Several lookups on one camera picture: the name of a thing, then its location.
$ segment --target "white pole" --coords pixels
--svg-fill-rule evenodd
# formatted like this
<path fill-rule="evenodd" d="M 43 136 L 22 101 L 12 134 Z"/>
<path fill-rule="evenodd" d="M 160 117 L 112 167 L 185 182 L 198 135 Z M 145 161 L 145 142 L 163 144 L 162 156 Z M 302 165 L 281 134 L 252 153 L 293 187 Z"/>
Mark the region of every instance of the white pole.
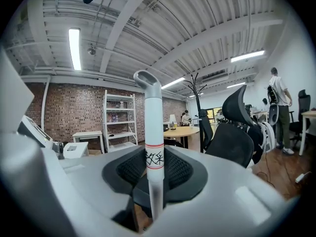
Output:
<path fill-rule="evenodd" d="M 44 112 L 45 112 L 45 103 L 46 103 L 46 96 L 47 96 L 47 91 L 48 91 L 48 86 L 50 82 L 50 76 L 47 77 L 47 82 L 44 90 L 44 95 L 43 95 L 43 101 L 41 103 L 41 116 L 40 116 L 40 126 L 41 129 L 44 131 Z"/>
<path fill-rule="evenodd" d="M 164 144 L 161 84 L 147 71 L 134 74 L 138 85 L 145 89 L 145 149 L 147 178 L 153 220 L 163 210 Z"/>

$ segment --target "air conditioner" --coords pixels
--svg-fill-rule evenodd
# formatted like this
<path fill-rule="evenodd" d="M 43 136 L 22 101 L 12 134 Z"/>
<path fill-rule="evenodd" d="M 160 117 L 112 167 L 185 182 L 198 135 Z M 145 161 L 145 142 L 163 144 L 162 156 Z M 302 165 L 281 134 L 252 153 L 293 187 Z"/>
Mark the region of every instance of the air conditioner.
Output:
<path fill-rule="evenodd" d="M 205 78 L 202 80 L 202 83 L 206 83 L 207 85 L 212 85 L 216 83 L 220 83 L 228 80 L 229 76 L 227 73 L 215 75 L 213 77 Z"/>

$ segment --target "white ceiling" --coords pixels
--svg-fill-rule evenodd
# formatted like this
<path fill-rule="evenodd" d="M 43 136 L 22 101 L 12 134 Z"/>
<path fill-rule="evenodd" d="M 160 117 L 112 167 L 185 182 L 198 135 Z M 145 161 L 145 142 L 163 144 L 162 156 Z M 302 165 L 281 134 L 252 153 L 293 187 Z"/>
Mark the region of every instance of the white ceiling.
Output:
<path fill-rule="evenodd" d="M 278 0 L 28 0 L 2 40 L 22 76 L 54 75 L 133 84 L 148 69 L 165 85 L 180 77 L 198 81 L 212 73 L 205 92 L 235 81 L 253 81 L 274 49 L 272 31 L 284 25 Z M 81 29 L 82 71 L 74 71 L 68 29 Z M 87 50 L 93 46 L 95 55 Z M 263 57 L 230 58 L 265 50 Z M 188 96 L 185 83 L 168 88 Z"/>

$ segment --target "round wooden table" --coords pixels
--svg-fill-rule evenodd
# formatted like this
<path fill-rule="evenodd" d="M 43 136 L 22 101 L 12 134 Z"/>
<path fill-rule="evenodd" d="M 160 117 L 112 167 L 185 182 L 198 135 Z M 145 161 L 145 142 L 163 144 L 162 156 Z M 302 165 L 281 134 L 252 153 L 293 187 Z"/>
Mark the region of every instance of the round wooden table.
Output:
<path fill-rule="evenodd" d="M 179 126 L 175 130 L 169 129 L 168 131 L 163 133 L 164 137 L 171 137 L 171 138 L 181 138 L 181 143 L 184 145 L 185 148 L 189 148 L 188 143 L 188 136 L 191 136 L 195 133 L 199 132 L 198 127 L 190 127 L 190 126 Z"/>

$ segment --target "white shelving unit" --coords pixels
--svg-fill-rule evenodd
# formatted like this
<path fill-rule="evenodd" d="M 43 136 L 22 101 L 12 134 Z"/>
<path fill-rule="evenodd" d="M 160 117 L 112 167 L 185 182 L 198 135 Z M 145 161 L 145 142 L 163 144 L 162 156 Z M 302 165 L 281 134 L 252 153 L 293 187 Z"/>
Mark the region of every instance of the white shelving unit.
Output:
<path fill-rule="evenodd" d="M 121 101 L 127 103 L 127 108 L 107 108 L 107 102 L 113 101 L 118 102 L 120 106 Z M 120 122 L 107 122 L 107 113 L 127 113 L 127 120 Z M 108 133 L 108 125 L 118 125 L 118 124 L 126 124 L 128 126 L 127 132 L 109 134 Z M 129 147 L 133 147 L 138 145 L 137 141 L 137 128 L 136 128 L 136 111 L 135 111 L 135 94 L 130 96 L 119 96 L 119 95 L 111 95 L 107 94 L 105 90 L 104 98 L 103 98 L 103 133 L 106 141 L 107 152 L 113 152 Z M 110 145 L 109 141 L 113 139 L 128 137 L 129 141 L 121 144 Z"/>

